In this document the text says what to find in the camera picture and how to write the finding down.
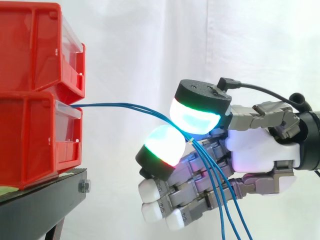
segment white fingertip pad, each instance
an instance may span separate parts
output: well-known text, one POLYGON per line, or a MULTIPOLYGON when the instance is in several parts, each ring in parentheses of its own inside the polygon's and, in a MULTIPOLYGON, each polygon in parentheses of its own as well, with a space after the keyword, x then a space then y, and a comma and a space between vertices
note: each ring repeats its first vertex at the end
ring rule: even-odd
POLYGON ((175 209, 165 218, 165 221, 171 231, 177 231, 185 227, 185 222, 179 209, 175 209))
POLYGON ((142 204, 141 211, 147 223, 154 223, 163 218, 157 201, 142 204))
POLYGON ((158 191, 155 180, 144 179, 139 184, 139 194, 142 202, 153 203, 160 199, 160 193, 158 191))

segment red plastic drawer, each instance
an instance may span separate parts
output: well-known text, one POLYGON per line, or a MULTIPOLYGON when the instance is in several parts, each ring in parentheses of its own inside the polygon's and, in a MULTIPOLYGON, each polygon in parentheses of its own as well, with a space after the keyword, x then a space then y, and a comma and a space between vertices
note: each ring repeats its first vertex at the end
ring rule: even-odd
POLYGON ((0 186, 24 189, 81 164, 82 111, 49 92, 0 92, 0 186))
POLYGON ((85 97, 85 46, 57 3, 0 1, 0 91, 85 97))

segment blue wire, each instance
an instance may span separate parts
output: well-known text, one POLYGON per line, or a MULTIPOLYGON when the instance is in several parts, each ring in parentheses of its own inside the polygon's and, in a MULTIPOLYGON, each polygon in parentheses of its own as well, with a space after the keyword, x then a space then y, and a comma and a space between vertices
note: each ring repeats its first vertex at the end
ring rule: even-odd
POLYGON ((208 175, 209 175, 209 178, 210 178, 210 181, 211 181, 211 184, 212 184, 214 196, 215 196, 215 198, 217 200, 218 207, 219 207, 220 221, 221 221, 221 236, 222 236, 222 239, 225 240, 226 236, 225 236, 224 213, 222 211, 222 206, 221 206, 220 198, 219 198, 219 195, 218 195, 218 192, 217 192, 217 189, 216 189, 216 184, 215 184, 214 178, 213 178, 213 176, 211 174, 210 168, 209 168, 208 164, 206 163, 206 160, 204 159, 203 155, 198 150, 197 150, 197 152, 199 153, 199 156, 200 156, 200 158, 201 158, 201 160, 202 160, 202 162, 203 162, 203 164, 205 166, 205 169, 208 172, 208 175))
MULTIPOLYGON (((240 219, 241 219, 242 225, 243 225, 243 227, 244 227, 244 229, 245 229, 245 231, 246 231, 249 239, 250 239, 250 240, 253 240, 253 238, 252 238, 252 236, 251 236, 251 234, 250 234, 250 231, 249 231, 249 229, 248 229, 248 227, 247 227, 246 221, 245 221, 245 219, 244 219, 244 217, 243 217, 243 215, 242 215, 242 213, 241 213, 240 207, 239 207, 238 202, 237 202, 237 197, 236 197, 236 195, 235 195, 235 192, 234 192, 232 186, 231 186, 230 183, 229 183, 229 180, 226 178, 226 176, 224 175, 224 173, 222 172, 222 170, 221 170, 221 168, 218 166, 218 164, 217 164, 217 163, 210 157, 210 155, 204 150, 204 148, 201 147, 201 145, 200 145, 198 142, 194 142, 194 144, 199 146, 200 150, 204 152, 205 156, 206 156, 208 159, 210 159, 210 162, 214 165, 214 167, 215 167, 215 168, 219 171, 219 173, 221 174, 223 180, 225 181, 225 183, 227 184, 227 186, 228 186, 228 188, 229 188, 229 190, 230 190, 231 196, 232 196, 232 198, 233 198, 233 201, 234 201, 236 210, 237 210, 237 212, 238 212, 238 215, 239 215, 239 217, 240 217, 240 219)), ((226 203, 225 203, 225 200, 226 200, 226 199, 224 198, 224 196, 222 197, 222 199, 223 199, 224 206, 226 207, 226 206, 227 206, 226 203)), ((231 226, 232 226, 232 228, 233 228, 234 233, 236 233, 235 230, 234 230, 234 224, 233 224, 233 222, 232 222, 232 220, 231 220, 231 216, 229 217, 229 215, 228 215, 228 219, 229 219, 229 221, 230 221, 230 224, 231 224, 231 226)))
MULTIPOLYGON (((216 172, 216 170, 215 170, 215 167, 214 167, 214 165, 213 165, 214 160, 213 160, 213 159, 210 159, 208 162, 209 162, 209 164, 210 164, 211 169, 213 169, 213 173, 214 173, 215 178, 216 178, 217 180, 220 179, 219 176, 218 176, 218 174, 217 174, 217 172, 216 172)), ((217 182, 218 182, 218 185, 219 185, 220 192, 221 192, 221 193, 224 193, 224 189, 223 189, 223 187, 222 187, 221 181, 217 181, 217 182)), ((229 219, 230 225, 232 226, 233 232, 234 232, 236 238, 237 238, 238 240, 240 240, 241 238, 240 238, 240 236, 239 236, 239 233, 238 233, 238 231, 237 231, 237 229, 236 229, 236 226, 235 226, 234 222, 232 221, 232 218, 231 218, 231 215, 230 215, 228 206, 227 206, 226 196, 225 196, 225 194, 221 194, 221 196, 222 196, 222 200, 223 200, 224 209, 225 209, 226 215, 227 215, 227 217, 228 217, 228 219, 229 219)))
MULTIPOLYGON (((155 110, 152 110, 152 109, 150 109, 148 107, 145 107, 145 106, 140 106, 140 105, 130 104, 130 103, 91 103, 91 104, 74 104, 74 105, 71 105, 71 107, 73 107, 73 108, 120 107, 120 108, 128 108, 128 109, 136 110, 138 112, 149 114, 149 115, 152 115, 154 117, 157 117, 157 118, 159 118, 159 119, 161 119, 161 120, 173 125, 175 128, 177 128, 183 134, 183 136, 187 139, 187 141, 189 141, 191 139, 190 136, 186 136, 187 135, 186 132, 180 130, 169 118, 164 116, 162 113, 157 112, 155 110)), ((222 240, 225 240, 226 237, 225 237, 224 215, 223 215, 223 211, 222 211, 222 205, 221 205, 221 202, 220 202, 220 198, 219 198, 219 195, 218 195, 218 192, 217 192, 217 189, 216 189, 215 181, 214 181, 214 178, 213 178, 213 176, 211 174, 210 168, 209 168, 206 160, 203 157, 203 154, 200 153, 198 149, 196 149, 196 150, 197 150, 197 152, 198 152, 198 154, 199 154, 199 156, 200 156, 200 158, 201 158, 201 160, 202 160, 202 162, 203 162, 203 164, 204 164, 204 166, 205 166, 205 168, 206 168, 206 170, 208 172, 208 175, 209 175, 209 178, 210 178, 210 181, 211 181, 211 184, 212 184, 213 192, 214 192, 215 198, 217 199, 217 204, 218 204, 219 214, 220 214, 220 222, 221 222, 221 236, 222 236, 222 240)), ((215 177, 216 177, 218 183, 221 184, 220 179, 218 178, 217 172, 215 170, 214 170, 214 172, 215 172, 215 177)))
MULTIPOLYGON (((142 112, 142 113, 145 113, 145 114, 149 114, 149 115, 152 115, 152 116, 155 116, 159 119, 162 119, 164 120, 165 122, 171 124, 172 126, 174 126, 175 128, 177 128, 183 135, 184 137, 187 139, 187 141, 189 141, 191 139, 191 137, 184 131, 182 131, 181 129, 179 129, 179 127, 177 127, 172 121, 170 121, 166 116, 164 116, 163 114, 155 111, 155 110, 152 110, 148 107, 144 107, 144 106, 140 106, 140 105, 136 105, 136 104, 131 104, 131 103, 92 103, 92 104, 75 104, 75 105, 72 105, 72 107, 74 108, 83 108, 83 107, 122 107, 122 108, 129 108, 129 109, 132 109, 132 110, 136 110, 136 111, 139 111, 139 112, 142 112)), ((217 182, 219 184, 219 188, 220 188, 220 191, 221 191, 221 196, 222 196, 222 199, 223 199, 223 203, 224 203, 224 207, 225 207, 225 210, 226 210, 226 213, 227 213, 227 216, 228 216, 228 219, 230 221, 230 224, 232 226, 232 229, 234 231, 234 233, 236 234, 237 238, 240 239, 240 236, 236 230, 236 227, 232 221, 232 218, 230 216, 230 213, 229 213, 229 209, 227 207, 227 201, 226 201, 226 198, 225 198, 225 194, 223 192, 223 189, 222 189, 222 185, 221 185, 221 181, 220 181, 220 178, 217 174, 217 172, 215 171, 215 168, 218 169, 219 173, 221 174, 222 178, 224 179, 224 181, 226 182, 230 192, 231 192, 231 195, 232 195, 232 198, 233 198, 233 201, 234 201, 234 204, 236 206, 236 209, 237 209, 237 212, 239 214, 239 217, 241 219, 241 222, 245 228, 245 231, 249 237, 250 240, 252 240, 252 236, 249 232, 249 229, 247 227, 247 224, 243 218, 243 215, 241 213, 241 210, 240 210, 240 207, 238 205, 238 202, 237 202, 237 197, 233 191, 233 188, 232 186, 230 185, 229 183, 229 180, 226 178, 226 176, 224 175, 224 173, 222 172, 222 170, 219 168, 218 164, 209 156, 209 154, 205 151, 205 149, 196 141, 193 142, 193 146, 194 148, 197 150, 197 152, 199 153, 204 165, 206 166, 206 170, 208 171, 208 174, 209 174, 209 177, 210 177, 210 180, 211 180, 211 183, 212 183, 212 186, 213 186, 213 189, 215 190, 214 194, 217 198, 217 200, 219 201, 219 196, 216 189, 215 189, 215 184, 213 182, 213 176, 209 170, 209 167, 207 167, 207 163, 206 161, 204 160, 202 154, 204 154, 204 156, 209 160, 209 164, 211 166, 211 168, 213 169, 213 172, 214 172, 214 175, 217 179, 217 182)), ((221 231, 223 230, 223 234, 224 234, 224 226, 223 226, 223 216, 221 218, 221 231)))

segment white fabric background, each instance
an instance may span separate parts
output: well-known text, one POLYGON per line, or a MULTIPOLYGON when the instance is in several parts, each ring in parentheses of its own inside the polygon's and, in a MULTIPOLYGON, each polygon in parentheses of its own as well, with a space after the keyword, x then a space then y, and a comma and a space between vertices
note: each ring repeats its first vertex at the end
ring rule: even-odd
MULTIPOLYGON (((86 44, 83 103, 130 102, 168 114, 181 79, 220 77, 257 84, 285 97, 303 93, 320 110, 320 4, 314 0, 58 0, 86 44)), ((273 98, 230 91, 233 104, 273 98)), ((86 108, 83 164, 92 190, 65 219, 62 240, 221 239, 217 210, 178 232, 141 214, 135 155, 161 122, 128 109, 86 108)), ((254 239, 320 239, 320 179, 297 172, 282 195, 239 201, 254 239)), ((245 231, 229 204, 240 235, 245 231)), ((235 236, 226 222, 227 239, 235 236)))

